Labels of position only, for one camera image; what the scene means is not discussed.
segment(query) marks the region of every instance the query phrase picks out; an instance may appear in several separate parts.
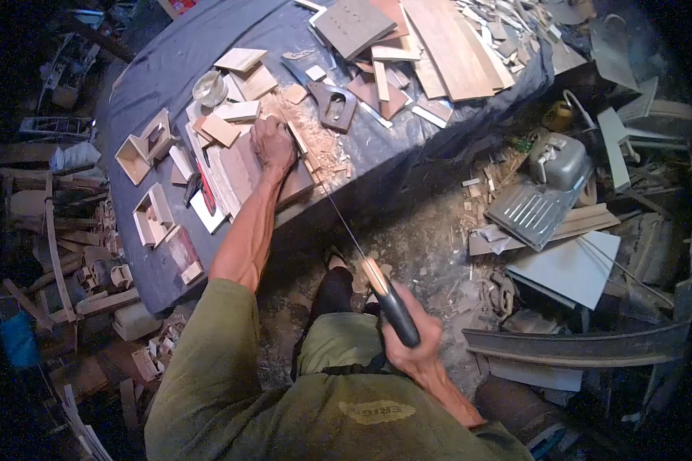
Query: forearm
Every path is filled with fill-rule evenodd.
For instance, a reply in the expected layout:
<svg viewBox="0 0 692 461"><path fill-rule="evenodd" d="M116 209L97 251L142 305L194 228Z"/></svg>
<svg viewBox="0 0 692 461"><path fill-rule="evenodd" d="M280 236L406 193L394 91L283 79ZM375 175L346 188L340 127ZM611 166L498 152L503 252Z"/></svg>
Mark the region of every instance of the forearm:
<svg viewBox="0 0 692 461"><path fill-rule="evenodd" d="M463 426L472 429L486 423L474 405L466 400L461 391L449 380L446 369L440 362L434 362L411 377Z"/></svg>
<svg viewBox="0 0 692 461"><path fill-rule="evenodd" d="M274 231L274 208L283 178L265 171L244 202L210 265L211 279L240 283L252 293L259 286Z"/></svg>

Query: workbench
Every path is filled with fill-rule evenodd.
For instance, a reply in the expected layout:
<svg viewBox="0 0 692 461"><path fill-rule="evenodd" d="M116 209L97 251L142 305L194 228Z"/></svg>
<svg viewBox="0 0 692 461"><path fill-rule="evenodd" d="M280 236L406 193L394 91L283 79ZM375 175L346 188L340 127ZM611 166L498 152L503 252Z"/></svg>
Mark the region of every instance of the workbench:
<svg viewBox="0 0 692 461"><path fill-rule="evenodd" d="M173 133L182 136L191 151L185 132L185 108L192 102L192 87L212 68L213 62L235 46L268 50L262 61L280 87L295 80L279 63L279 57L288 51L313 49L312 54L295 63L302 69L317 64L336 85L345 88L351 81L346 63L336 55L338 68L329 70L328 51L307 28L311 15L311 11L291 0L205 0L185 12L138 53L116 82L108 116L108 152L104 154L112 156L128 134L138 136L162 108L168 108ZM412 80L406 92L417 100L422 90L412 67L409 63L398 65ZM544 43L515 86L489 99L457 104L449 126L443 130L415 116L409 108L393 118L394 125L388 130L357 108L349 132L338 138L343 152L351 156L353 174L348 183L333 191L333 198L347 217L356 216L357 210L360 215L373 216L391 208L416 164L430 157L447 159L462 155L472 141L484 137L524 102L542 94L553 78L551 47ZM316 119L310 98L301 105L308 105ZM173 161L168 156L149 171L138 187L117 162L108 163L118 232L146 308L157 313L199 296L206 278L185 285L166 244L155 249L143 246L132 217L133 208L149 187L161 184L175 223L187 229L205 270L231 224L223 223L213 235L207 232L193 208L183 205L185 189L171 183ZM323 200L321 190L278 213L273 252L305 247L319 232L333 225L337 216L328 200Z"/></svg>

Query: hand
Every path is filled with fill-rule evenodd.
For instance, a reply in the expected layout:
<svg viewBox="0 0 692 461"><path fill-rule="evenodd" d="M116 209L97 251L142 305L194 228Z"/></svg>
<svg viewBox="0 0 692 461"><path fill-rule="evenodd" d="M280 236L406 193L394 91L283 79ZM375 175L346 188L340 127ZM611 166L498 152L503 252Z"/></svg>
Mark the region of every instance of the hand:
<svg viewBox="0 0 692 461"><path fill-rule="evenodd" d="M275 175L277 180L283 179L295 162L292 137L287 133L285 124L274 115L254 122L251 127L251 148L259 158L263 171Z"/></svg>
<svg viewBox="0 0 692 461"><path fill-rule="evenodd" d="M385 352L392 365L416 381L420 381L422 375L430 373L436 364L440 364L438 347L441 345L443 327L441 327L441 320L425 312L421 303L405 285L397 282L393 282L393 285L415 322L415 327L421 335L421 344L415 349L410 349L402 344L395 328L385 324L382 325Z"/></svg>

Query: blue cloth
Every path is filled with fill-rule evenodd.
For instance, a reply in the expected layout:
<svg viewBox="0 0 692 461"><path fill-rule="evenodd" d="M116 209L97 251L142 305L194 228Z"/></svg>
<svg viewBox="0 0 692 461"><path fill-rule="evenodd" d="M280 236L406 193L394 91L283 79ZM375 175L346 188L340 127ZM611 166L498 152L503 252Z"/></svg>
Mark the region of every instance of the blue cloth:
<svg viewBox="0 0 692 461"><path fill-rule="evenodd" d="M15 368L28 368L40 362L31 322L24 311L21 310L13 318L0 323L0 337L5 353Z"/></svg>

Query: shirt logo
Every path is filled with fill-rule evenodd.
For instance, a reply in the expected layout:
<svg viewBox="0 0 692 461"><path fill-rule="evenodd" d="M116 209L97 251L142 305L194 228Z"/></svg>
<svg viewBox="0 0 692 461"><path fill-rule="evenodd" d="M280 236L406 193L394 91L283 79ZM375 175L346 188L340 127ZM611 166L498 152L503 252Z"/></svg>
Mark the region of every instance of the shirt logo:
<svg viewBox="0 0 692 461"><path fill-rule="evenodd" d="M415 407L393 401L367 403L339 402L339 410L359 424L390 423L415 413Z"/></svg>

